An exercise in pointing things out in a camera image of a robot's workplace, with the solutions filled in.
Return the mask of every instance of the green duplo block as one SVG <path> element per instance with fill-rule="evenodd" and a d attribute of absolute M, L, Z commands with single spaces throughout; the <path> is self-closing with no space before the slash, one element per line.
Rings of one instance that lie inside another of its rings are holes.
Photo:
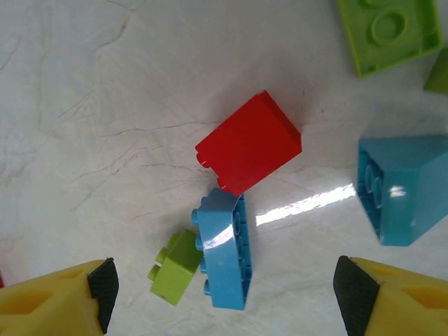
<path fill-rule="evenodd" d="M 148 274 L 153 281 L 150 291 L 163 300 L 177 305 L 187 289 L 197 267 L 201 263 L 202 252 L 195 246 L 196 234 L 185 230 L 173 234 L 167 248 L 162 248 Z"/>
<path fill-rule="evenodd" d="M 440 52 L 426 82 L 425 90 L 448 95 L 448 48 Z"/>
<path fill-rule="evenodd" d="M 360 77 L 443 48 L 436 0 L 338 0 Z"/>

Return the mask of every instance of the blue lego brick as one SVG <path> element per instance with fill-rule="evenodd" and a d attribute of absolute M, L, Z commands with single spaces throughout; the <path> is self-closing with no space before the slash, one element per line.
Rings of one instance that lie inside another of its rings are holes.
<path fill-rule="evenodd" d="M 191 213 L 199 226 L 196 248 L 204 252 L 204 293 L 214 307 L 244 310 L 252 278 L 251 248 L 244 196 L 215 188 Z"/>
<path fill-rule="evenodd" d="M 448 214 L 448 136 L 361 139 L 356 189 L 380 243 L 409 246 Z"/>

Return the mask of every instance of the toy block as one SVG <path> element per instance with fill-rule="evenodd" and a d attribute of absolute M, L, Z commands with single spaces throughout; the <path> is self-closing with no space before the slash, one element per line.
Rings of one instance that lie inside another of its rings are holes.
<path fill-rule="evenodd" d="M 361 139 L 357 193 L 383 245 L 408 246 L 448 214 L 448 136 Z"/>
<path fill-rule="evenodd" d="M 348 335 L 448 335 L 448 282 L 341 256 L 333 279 Z"/>
<path fill-rule="evenodd" d="M 214 307 L 244 310 L 252 278 L 244 196 L 214 188 L 192 211 L 191 221 L 199 226 L 196 248 L 204 251 L 205 295 Z"/>
<path fill-rule="evenodd" d="M 426 82 L 425 90 L 448 95 L 448 48 L 440 52 Z"/>
<path fill-rule="evenodd" d="M 443 47 L 435 0 L 338 0 L 360 77 Z"/>
<path fill-rule="evenodd" d="M 197 160 L 224 191 L 241 195 L 302 152 L 300 133 L 266 91 L 257 94 L 197 146 Z"/>
<path fill-rule="evenodd" d="M 202 252 L 195 248 L 196 235 L 188 230 L 173 234 L 167 248 L 162 248 L 148 274 L 153 281 L 150 291 L 163 300 L 177 305 L 193 279 L 202 259 Z"/>
<path fill-rule="evenodd" d="M 0 335 L 104 335 L 117 294 L 112 258 L 5 287 L 0 290 Z"/>

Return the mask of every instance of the lime green lego brick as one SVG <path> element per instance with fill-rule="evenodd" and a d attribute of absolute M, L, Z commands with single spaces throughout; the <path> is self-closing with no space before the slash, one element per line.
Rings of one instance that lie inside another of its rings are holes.
<path fill-rule="evenodd" d="M 173 234 L 167 248 L 162 248 L 148 274 L 153 281 L 150 291 L 163 300 L 177 305 L 193 279 L 201 263 L 202 252 L 195 247 L 196 234 L 185 230 L 182 234 Z"/>
<path fill-rule="evenodd" d="M 435 0 L 338 0 L 338 5 L 360 77 L 443 47 Z"/>
<path fill-rule="evenodd" d="M 448 95 L 448 47 L 440 52 L 425 84 L 425 90 Z"/>

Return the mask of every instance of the red duplo block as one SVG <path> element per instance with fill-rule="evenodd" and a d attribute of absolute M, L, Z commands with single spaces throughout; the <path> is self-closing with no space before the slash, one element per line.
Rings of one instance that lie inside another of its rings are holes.
<path fill-rule="evenodd" d="M 240 195 L 302 152 L 300 133 L 266 91 L 249 100 L 197 146 L 218 185 Z"/>

